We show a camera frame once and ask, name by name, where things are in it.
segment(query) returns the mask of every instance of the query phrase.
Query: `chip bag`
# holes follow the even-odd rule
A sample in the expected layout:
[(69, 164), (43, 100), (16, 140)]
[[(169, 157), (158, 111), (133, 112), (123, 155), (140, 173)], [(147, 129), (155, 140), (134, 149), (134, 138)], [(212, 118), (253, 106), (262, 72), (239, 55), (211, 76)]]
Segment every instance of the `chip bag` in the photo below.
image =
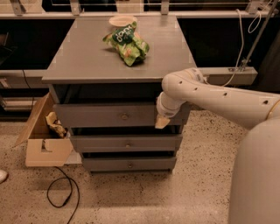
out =
[(135, 31), (137, 23), (133, 22), (108, 34), (103, 41), (113, 46), (129, 67), (136, 61), (143, 61), (149, 51), (149, 45)]

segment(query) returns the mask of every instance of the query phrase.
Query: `gray drawer cabinet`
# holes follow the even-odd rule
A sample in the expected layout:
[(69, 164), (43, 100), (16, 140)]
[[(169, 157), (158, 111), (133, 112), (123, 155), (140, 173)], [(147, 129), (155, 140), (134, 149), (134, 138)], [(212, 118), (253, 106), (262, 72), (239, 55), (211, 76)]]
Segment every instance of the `gray drawer cabinet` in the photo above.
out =
[(193, 56), (175, 16), (138, 16), (137, 29), (150, 51), (143, 63), (125, 66), (102, 43), (112, 31), (109, 19), (75, 19), (42, 80), (54, 111), (87, 171), (172, 170), (190, 108), (185, 103), (167, 127), (155, 129), (156, 100), (163, 77), (196, 67)]
[[(159, 83), (56, 85), (53, 106), (89, 172), (170, 171), (190, 108), (186, 103), (164, 129), (155, 129)], [(104, 92), (111, 89), (111, 94)]]

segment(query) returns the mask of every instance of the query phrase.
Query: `black cable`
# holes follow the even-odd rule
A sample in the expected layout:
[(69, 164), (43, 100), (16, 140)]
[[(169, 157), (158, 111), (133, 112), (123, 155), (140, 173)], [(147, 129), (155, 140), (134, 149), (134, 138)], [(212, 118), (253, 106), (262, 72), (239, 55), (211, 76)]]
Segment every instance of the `black cable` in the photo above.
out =
[[(25, 70), (23, 70), (23, 73), (24, 73), (24, 80), (25, 80), (25, 83), (26, 83), (27, 87), (28, 87), (29, 89), (32, 89), (32, 88), (29, 86), (29, 83), (28, 83), (28, 81), (27, 81), (27, 79), (26, 79)], [(34, 103), (34, 96), (32, 97), (31, 111), (33, 110), (33, 103)]]
[[(69, 219), (69, 221), (68, 221), (68, 223), (70, 223), (70, 220), (73, 218), (75, 212), (76, 212), (77, 209), (78, 209), (79, 203), (80, 203), (80, 189), (79, 189), (79, 187), (78, 187), (76, 181), (73, 180), (72, 178), (69, 178), (59, 167), (54, 166), (54, 168), (56, 168), (56, 169), (58, 169), (59, 171), (61, 171), (61, 172), (64, 174), (65, 177), (55, 179), (55, 180), (49, 185), (49, 187), (48, 187), (48, 189), (47, 189), (47, 191), (46, 191), (46, 197), (47, 197), (48, 201), (51, 203), (51, 205), (52, 205), (53, 207), (62, 208), (62, 207), (64, 207), (64, 206), (68, 203), (68, 201), (70, 200), (70, 198), (71, 198), (71, 196), (72, 196), (72, 193), (73, 193), (72, 181), (73, 181), (73, 183), (76, 185), (76, 188), (77, 188), (78, 200), (77, 200), (76, 207), (75, 207), (75, 209), (73, 210), (73, 213), (72, 213), (72, 215), (71, 215), (71, 217), (70, 217), (70, 219)], [(53, 185), (54, 183), (56, 183), (57, 181), (61, 180), (61, 179), (68, 179), (69, 185), (70, 185), (70, 188), (71, 188), (71, 191), (70, 191), (69, 195), (67, 196), (67, 198), (65, 199), (65, 201), (62, 203), (62, 205), (55, 205), (55, 204), (53, 204), (53, 202), (50, 200), (49, 192), (50, 192), (50, 190), (51, 190), (52, 185)]]

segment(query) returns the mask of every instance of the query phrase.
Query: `speckled floor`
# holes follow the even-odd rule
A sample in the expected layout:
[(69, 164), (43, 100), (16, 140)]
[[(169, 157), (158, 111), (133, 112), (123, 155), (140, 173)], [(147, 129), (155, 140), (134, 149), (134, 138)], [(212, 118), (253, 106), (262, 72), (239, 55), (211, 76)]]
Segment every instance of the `speckled floor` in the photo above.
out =
[[(10, 176), (0, 185), (0, 223), (67, 223), (75, 208), (58, 209), (46, 190), (61, 173), (27, 168), (25, 144), (13, 147), (24, 122), (0, 122), (0, 169)], [(79, 185), (80, 206), (71, 223), (227, 223), (231, 172), (246, 130), (205, 110), (193, 110), (172, 173), (91, 175), (82, 165), (62, 169)], [(53, 187), (52, 199), (67, 196), (67, 182)]]

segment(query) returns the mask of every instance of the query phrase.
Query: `open cardboard box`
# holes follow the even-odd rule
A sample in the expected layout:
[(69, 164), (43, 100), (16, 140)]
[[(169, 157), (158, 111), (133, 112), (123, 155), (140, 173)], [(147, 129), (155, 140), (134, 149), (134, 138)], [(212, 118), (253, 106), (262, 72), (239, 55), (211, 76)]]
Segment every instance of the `open cardboard box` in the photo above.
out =
[(16, 146), (28, 141), (26, 166), (62, 166), (81, 163), (81, 156), (74, 151), (70, 139), (58, 138), (55, 134), (51, 134), (46, 124), (46, 116), (53, 111), (53, 104), (50, 94), (39, 99), (16, 141)]

